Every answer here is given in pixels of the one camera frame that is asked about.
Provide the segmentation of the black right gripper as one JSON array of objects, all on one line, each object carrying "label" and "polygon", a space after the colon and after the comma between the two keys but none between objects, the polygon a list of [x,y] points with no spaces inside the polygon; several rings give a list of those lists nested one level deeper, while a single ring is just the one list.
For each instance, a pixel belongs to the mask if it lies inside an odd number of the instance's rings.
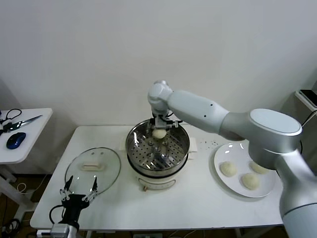
[{"label": "black right gripper", "polygon": [[152,118],[150,119],[151,129],[168,129],[171,125],[161,118]]}]

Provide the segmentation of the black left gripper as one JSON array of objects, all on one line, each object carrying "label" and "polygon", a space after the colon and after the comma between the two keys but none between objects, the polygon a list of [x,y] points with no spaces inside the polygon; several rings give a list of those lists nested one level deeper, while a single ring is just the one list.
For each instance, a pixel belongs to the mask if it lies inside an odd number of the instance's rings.
[{"label": "black left gripper", "polygon": [[61,220],[62,224],[77,224],[81,211],[87,208],[87,202],[92,202],[98,195],[96,176],[93,186],[87,195],[73,194],[73,192],[70,191],[72,180],[73,176],[66,181],[64,187],[59,191],[62,205],[65,208],[65,212]]}]

